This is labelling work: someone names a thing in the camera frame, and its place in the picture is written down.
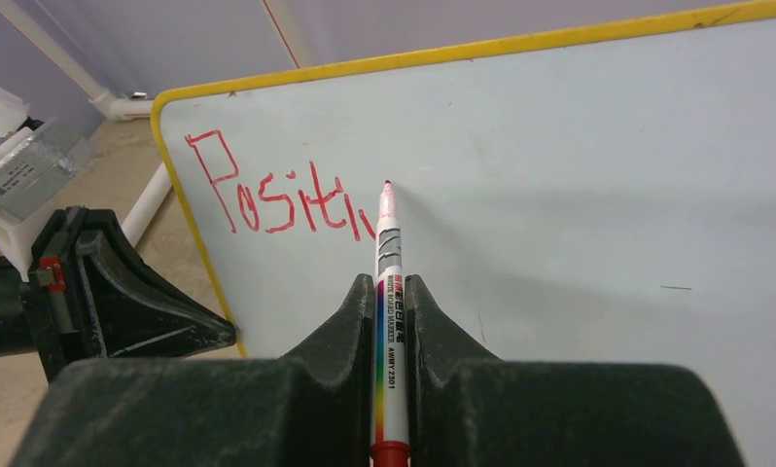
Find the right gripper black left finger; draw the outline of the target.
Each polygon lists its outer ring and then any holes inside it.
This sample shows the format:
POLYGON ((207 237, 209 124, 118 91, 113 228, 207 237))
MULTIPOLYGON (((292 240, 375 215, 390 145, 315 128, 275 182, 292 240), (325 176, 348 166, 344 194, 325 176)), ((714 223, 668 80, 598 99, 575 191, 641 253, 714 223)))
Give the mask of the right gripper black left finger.
POLYGON ((275 359, 93 359, 48 389, 15 466, 366 466, 375 292, 275 359))

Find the yellow-framed whiteboard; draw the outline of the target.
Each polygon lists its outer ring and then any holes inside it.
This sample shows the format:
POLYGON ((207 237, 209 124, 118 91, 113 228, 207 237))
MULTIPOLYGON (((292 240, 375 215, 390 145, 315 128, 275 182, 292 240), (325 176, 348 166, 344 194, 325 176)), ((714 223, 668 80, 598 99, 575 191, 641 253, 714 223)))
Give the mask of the yellow-framed whiteboard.
POLYGON ((776 1, 168 90, 155 139, 245 357, 375 268, 511 360, 676 364, 776 466, 776 1))

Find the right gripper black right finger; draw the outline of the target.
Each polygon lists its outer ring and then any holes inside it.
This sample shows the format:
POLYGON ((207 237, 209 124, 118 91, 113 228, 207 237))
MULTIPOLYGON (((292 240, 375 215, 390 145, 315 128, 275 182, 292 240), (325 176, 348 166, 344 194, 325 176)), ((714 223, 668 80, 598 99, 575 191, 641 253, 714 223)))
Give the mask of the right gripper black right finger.
POLYGON ((415 466, 740 466, 703 380, 660 364, 505 361, 439 307, 420 276, 410 314, 415 466))

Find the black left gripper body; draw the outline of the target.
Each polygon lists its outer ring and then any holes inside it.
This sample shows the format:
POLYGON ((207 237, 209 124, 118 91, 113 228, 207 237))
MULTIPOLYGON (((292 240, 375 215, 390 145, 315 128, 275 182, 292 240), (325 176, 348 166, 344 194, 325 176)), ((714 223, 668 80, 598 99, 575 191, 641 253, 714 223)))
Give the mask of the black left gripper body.
POLYGON ((70 364, 113 356, 111 313, 102 308, 104 276, 89 258, 107 239, 110 209, 70 206, 45 218, 34 237, 22 309, 47 381, 70 364))

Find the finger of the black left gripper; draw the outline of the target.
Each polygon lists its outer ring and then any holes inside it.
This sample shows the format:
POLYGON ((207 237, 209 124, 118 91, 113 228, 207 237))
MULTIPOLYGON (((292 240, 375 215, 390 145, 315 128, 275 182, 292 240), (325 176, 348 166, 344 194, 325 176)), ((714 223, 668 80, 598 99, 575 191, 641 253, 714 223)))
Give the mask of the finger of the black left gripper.
POLYGON ((188 357, 234 345, 235 327, 145 265, 129 244, 86 231, 75 244, 88 352, 100 358, 188 357))

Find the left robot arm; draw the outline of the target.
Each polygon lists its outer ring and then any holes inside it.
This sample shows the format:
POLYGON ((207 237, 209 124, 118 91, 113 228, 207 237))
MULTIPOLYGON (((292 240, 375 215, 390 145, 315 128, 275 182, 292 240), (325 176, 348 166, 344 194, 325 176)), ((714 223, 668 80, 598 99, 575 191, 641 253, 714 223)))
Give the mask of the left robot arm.
POLYGON ((114 211, 47 220, 18 272, 0 257, 0 357, 38 354, 47 380, 90 358, 186 357, 236 343, 235 327, 150 268, 114 211))

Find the red-capped white marker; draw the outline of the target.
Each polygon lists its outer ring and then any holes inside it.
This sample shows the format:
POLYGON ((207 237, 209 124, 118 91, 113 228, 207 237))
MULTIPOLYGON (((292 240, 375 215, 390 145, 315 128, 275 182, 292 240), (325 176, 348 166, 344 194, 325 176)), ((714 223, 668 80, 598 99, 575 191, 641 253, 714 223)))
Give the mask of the red-capped white marker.
POLYGON ((410 438, 402 243, 389 180, 379 197, 375 272, 370 457, 374 466, 407 466, 410 438))

